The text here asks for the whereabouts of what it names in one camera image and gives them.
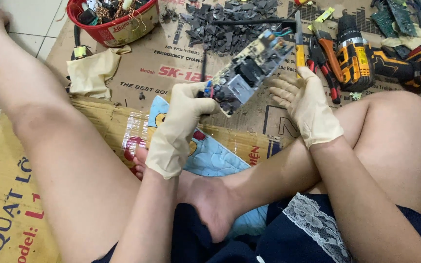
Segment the yellow knife handle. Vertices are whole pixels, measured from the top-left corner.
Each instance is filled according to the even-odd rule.
[[[295,47],[296,53],[295,53],[295,58],[297,59],[297,67],[299,66],[306,66],[306,61],[305,61],[305,49],[303,47],[303,45],[297,45]]]

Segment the latex glove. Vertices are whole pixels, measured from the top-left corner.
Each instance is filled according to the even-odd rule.
[[[201,115],[220,112],[215,100],[196,98],[205,85],[206,82],[173,86],[167,117],[152,135],[145,164],[165,179],[180,175]]]
[[[330,142],[344,134],[339,120],[327,104],[324,88],[316,74],[307,67],[297,68],[301,78],[280,75],[269,83],[269,91],[279,105],[285,107],[297,123],[309,149],[316,143]]]

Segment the white tile floor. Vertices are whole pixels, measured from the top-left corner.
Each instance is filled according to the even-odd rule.
[[[0,0],[11,14],[9,36],[42,62],[50,53],[67,15],[68,0]]]

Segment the white lace trim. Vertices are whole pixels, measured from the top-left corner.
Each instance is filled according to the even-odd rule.
[[[313,238],[336,263],[354,262],[342,241],[335,219],[319,210],[317,202],[297,193],[284,214]]]

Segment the circuit board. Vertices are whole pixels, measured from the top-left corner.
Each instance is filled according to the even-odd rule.
[[[270,30],[263,32],[207,83],[204,96],[216,100],[230,117],[245,104],[293,49]]]

